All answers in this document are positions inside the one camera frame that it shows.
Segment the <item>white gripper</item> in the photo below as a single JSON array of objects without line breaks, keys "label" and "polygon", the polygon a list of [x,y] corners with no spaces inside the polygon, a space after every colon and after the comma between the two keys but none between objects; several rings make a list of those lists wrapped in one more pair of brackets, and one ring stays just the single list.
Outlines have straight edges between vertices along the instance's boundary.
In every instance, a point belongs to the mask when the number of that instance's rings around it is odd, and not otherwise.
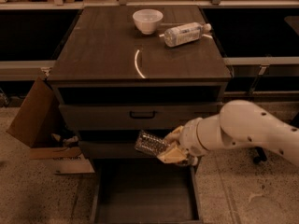
[{"label": "white gripper", "polygon": [[201,118],[188,121],[183,127],[178,126],[169,133],[164,141],[171,144],[178,142],[178,146],[169,147],[160,153],[157,158],[163,163],[178,163],[178,166],[196,166],[200,159],[207,154],[207,150],[201,144],[197,128]]}]

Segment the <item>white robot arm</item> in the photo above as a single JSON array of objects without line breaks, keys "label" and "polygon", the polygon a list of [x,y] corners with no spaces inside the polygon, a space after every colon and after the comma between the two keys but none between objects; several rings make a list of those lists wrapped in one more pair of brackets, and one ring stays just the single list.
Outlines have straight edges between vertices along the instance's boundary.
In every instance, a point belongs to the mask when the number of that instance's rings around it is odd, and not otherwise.
[{"label": "white robot arm", "polygon": [[158,155],[164,163],[180,163],[193,158],[192,165],[210,151],[261,147],[299,165],[299,130],[256,104],[235,100],[219,114],[188,121],[169,133],[170,145]]}]

